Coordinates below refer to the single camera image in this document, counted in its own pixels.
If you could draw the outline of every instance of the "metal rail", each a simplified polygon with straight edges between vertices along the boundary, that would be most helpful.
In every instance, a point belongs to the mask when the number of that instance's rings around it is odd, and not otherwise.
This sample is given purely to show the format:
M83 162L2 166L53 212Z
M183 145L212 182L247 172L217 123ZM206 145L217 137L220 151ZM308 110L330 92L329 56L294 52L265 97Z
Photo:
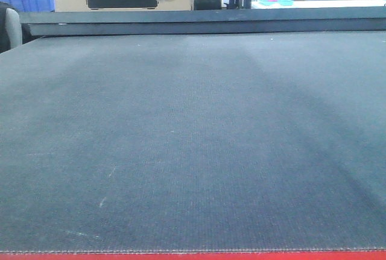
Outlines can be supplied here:
M386 30L386 7L22 13L33 36Z

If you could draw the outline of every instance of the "cutting table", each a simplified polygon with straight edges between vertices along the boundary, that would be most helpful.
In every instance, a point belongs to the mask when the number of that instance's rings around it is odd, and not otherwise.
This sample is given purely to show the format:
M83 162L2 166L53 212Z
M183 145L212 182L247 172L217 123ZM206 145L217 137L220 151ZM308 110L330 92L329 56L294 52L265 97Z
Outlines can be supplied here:
M0 259L386 259L385 51L348 30L1 54Z

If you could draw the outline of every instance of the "black metal beam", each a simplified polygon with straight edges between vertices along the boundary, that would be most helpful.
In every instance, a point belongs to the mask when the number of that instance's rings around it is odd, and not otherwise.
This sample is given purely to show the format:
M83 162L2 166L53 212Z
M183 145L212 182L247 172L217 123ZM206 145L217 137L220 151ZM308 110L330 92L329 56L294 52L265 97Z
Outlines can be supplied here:
M33 36L386 30L386 7L23 13Z

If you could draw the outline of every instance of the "red table border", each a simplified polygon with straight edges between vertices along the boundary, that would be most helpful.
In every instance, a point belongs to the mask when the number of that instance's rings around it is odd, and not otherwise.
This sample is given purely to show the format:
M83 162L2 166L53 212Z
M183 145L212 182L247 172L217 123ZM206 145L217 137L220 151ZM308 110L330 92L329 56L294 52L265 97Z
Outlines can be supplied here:
M386 250L363 252L262 252L262 253L3 253L0 260L386 260Z

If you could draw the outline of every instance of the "black panel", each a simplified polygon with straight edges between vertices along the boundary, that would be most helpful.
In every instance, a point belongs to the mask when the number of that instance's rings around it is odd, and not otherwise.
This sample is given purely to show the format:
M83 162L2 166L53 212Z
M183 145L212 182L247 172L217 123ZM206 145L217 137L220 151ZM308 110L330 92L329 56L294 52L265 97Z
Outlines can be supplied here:
M156 0L87 0L89 8L155 8Z

